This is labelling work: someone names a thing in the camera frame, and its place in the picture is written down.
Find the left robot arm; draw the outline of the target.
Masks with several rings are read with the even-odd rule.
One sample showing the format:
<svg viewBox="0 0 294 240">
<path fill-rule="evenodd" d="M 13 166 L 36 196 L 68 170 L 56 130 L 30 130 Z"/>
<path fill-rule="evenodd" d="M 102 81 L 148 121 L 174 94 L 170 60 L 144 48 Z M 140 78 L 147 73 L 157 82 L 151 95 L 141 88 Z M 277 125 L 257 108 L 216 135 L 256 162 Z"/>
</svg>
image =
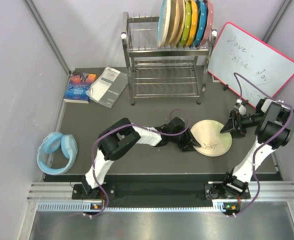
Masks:
<svg viewBox="0 0 294 240">
<path fill-rule="evenodd" d="M 84 194 L 96 198 L 114 161 L 122 158 L 134 145 L 159 148 L 168 143 L 177 144 L 182 152 L 191 152 L 202 146 L 180 117 L 157 127 L 140 126 L 122 118 L 103 131 L 94 143 L 91 168 L 81 181 Z"/>
</svg>

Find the white blue leaf plate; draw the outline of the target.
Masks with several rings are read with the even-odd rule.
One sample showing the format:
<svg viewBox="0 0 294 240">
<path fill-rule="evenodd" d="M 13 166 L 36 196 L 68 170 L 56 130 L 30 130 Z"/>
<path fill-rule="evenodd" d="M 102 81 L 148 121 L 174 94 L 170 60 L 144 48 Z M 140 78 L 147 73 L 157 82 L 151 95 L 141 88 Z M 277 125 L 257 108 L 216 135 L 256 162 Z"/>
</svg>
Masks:
<svg viewBox="0 0 294 240">
<path fill-rule="evenodd" d="M 171 1 L 163 0 L 157 25 L 157 46 L 161 48 L 165 45 L 169 30 L 171 17 Z"/>
</svg>

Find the cream green plate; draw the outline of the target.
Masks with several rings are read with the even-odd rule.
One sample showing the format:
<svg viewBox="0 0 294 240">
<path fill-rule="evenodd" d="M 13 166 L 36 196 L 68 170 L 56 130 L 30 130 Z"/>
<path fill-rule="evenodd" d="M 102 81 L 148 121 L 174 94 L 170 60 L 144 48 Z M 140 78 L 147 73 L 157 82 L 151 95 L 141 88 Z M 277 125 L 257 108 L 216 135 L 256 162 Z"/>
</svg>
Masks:
<svg viewBox="0 0 294 240">
<path fill-rule="evenodd" d="M 222 123 L 210 119 L 195 123 L 190 130 L 201 147 L 193 148 L 208 157 L 218 157 L 227 153 L 232 146 L 232 136 L 229 132 L 220 133 L 223 127 Z"/>
</svg>

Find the beige bird plate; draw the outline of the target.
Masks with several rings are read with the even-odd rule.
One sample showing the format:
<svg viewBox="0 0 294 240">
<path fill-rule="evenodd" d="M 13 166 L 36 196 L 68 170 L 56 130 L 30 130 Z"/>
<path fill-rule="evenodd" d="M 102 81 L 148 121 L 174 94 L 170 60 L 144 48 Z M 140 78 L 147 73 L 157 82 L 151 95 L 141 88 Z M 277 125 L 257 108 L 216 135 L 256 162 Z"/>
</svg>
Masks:
<svg viewBox="0 0 294 240">
<path fill-rule="evenodd" d="M 170 18 L 165 46 L 169 46 L 174 41 L 180 23 L 180 7 L 177 0 L 170 1 Z"/>
<path fill-rule="evenodd" d="M 179 0 L 178 6 L 179 6 L 180 18 L 179 18 L 179 25 L 178 25 L 176 35 L 175 35 L 173 41 L 171 42 L 172 48 L 176 47 L 178 45 L 178 43 L 180 42 L 184 27 L 185 27 L 185 21 L 186 21 L 186 1 Z"/>
</svg>

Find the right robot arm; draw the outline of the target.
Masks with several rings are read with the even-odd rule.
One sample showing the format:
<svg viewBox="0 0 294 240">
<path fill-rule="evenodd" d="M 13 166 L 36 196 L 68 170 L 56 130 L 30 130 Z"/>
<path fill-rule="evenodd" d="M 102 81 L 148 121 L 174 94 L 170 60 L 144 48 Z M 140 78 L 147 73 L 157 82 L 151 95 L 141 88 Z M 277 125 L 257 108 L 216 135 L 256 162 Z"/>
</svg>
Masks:
<svg viewBox="0 0 294 240">
<path fill-rule="evenodd" d="M 294 133 L 294 109 L 280 100 L 264 98 L 258 101 L 254 114 L 246 114 L 243 101 L 238 99 L 220 133 L 242 138 L 251 127 L 256 128 L 253 146 L 241 163 L 226 173 L 219 187 L 220 194 L 228 199 L 245 194 L 251 179 L 257 180 L 256 170 L 262 162 L 288 144 Z"/>
</svg>

